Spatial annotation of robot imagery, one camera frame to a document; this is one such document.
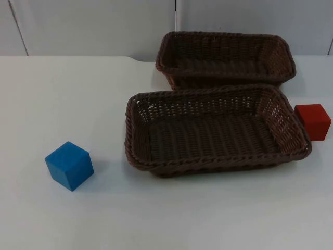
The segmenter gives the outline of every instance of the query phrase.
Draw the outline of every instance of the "red wooden block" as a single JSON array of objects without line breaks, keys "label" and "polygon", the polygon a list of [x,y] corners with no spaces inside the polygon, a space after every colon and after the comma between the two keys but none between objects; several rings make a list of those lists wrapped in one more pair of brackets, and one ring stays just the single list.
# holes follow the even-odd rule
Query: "red wooden block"
[{"label": "red wooden block", "polygon": [[320,104],[296,105],[295,114],[304,125],[311,141],[323,141],[331,119]]}]

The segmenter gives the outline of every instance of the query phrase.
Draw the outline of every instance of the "wicker basket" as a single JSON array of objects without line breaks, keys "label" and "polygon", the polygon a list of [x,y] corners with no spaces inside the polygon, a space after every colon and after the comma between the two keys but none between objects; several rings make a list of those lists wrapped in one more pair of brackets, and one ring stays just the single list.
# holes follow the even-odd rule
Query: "wicker basket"
[{"label": "wicker basket", "polygon": [[296,74],[289,46],[282,38],[233,33],[168,33],[156,68],[173,90],[244,83],[279,86]]},{"label": "wicker basket", "polygon": [[127,104],[127,159],[160,177],[267,168],[303,159],[311,148],[270,85],[142,93]]}]

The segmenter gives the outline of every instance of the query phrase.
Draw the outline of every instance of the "white wall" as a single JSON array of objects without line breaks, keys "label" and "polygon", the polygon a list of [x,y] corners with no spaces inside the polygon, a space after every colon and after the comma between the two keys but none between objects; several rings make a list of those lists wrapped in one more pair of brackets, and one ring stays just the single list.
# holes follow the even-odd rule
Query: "white wall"
[{"label": "white wall", "polygon": [[155,60],[174,0],[11,0],[29,55]]},{"label": "white wall", "polygon": [[177,0],[186,31],[277,34],[299,55],[327,55],[333,38],[332,0]]},{"label": "white wall", "polygon": [[0,55],[23,56],[25,50],[8,1],[0,0]]}]

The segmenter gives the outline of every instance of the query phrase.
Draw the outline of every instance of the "stacked baskets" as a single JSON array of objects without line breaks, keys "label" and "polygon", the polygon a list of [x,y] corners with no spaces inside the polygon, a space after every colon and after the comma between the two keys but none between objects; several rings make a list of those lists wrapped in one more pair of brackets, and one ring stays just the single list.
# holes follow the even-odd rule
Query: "stacked baskets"
[{"label": "stacked baskets", "polygon": [[156,67],[174,91],[129,100],[125,149],[134,167],[173,177],[267,168],[311,152],[277,88],[296,74],[280,37],[171,32]]}]

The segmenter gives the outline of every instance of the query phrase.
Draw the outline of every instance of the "brown wicker basket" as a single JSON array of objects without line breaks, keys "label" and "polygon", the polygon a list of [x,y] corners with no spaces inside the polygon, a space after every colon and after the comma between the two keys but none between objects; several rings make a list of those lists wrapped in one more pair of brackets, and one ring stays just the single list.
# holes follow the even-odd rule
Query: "brown wicker basket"
[{"label": "brown wicker basket", "polygon": [[129,163],[160,177],[267,168],[312,149],[286,97],[264,84],[133,96]]},{"label": "brown wicker basket", "polygon": [[173,90],[244,83],[279,86],[296,74],[289,46],[282,38],[233,33],[168,33],[156,68]]}]

